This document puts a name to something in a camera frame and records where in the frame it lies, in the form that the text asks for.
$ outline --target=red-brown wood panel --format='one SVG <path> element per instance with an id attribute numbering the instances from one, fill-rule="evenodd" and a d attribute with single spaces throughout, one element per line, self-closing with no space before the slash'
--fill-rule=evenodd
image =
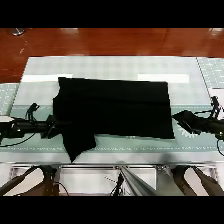
<path id="1" fill-rule="evenodd" d="M 222 28 L 0 29 L 0 82 L 19 82 L 29 56 L 164 55 L 224 57 Z"/>

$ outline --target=metal bar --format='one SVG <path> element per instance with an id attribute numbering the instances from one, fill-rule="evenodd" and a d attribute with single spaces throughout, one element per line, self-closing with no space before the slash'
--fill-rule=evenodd
<path id="1" fill-rule="evenodd" d="M 159 196 L 154 188 L 126 167 L 122 166 L 120 170 L 133 196 Z"/>

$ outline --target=folded black garment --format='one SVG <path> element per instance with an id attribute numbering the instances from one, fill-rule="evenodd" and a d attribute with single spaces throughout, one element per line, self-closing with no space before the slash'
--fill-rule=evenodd
<path id="1" fill-rule="evenodd" d="M 61 130 L 71 161 L 96 147 L 94 134 L 174 138 L 166 82 L 58 81 L 53 113 L 58 120 L 72 121 Z"/>

